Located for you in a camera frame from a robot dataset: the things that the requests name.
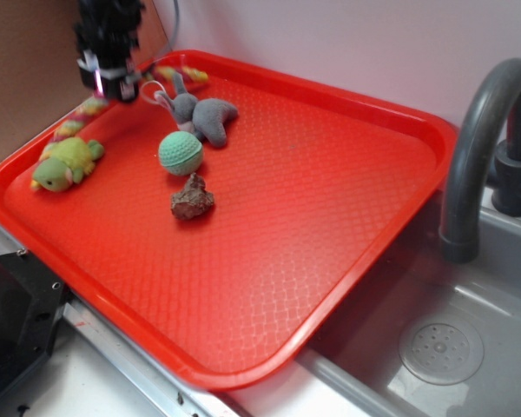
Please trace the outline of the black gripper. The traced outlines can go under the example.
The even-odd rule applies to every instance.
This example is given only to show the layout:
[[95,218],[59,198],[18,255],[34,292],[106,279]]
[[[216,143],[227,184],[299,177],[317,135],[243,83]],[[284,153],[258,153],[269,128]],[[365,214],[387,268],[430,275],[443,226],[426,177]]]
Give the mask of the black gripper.
[[132,52],[139,48],[137,31],[144,3],[87,0],[77,7],[80,20],[74,31],[83,85],[107,99],[132,103],[142,79],[141,71],[134,70]]

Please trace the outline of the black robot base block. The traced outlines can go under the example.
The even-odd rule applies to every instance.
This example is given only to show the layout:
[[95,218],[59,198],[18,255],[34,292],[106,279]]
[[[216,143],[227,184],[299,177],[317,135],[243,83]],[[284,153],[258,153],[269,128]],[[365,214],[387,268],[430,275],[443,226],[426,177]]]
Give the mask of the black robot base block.
[[52,355],[67,293],[33,254],[0,255],[0,401]]

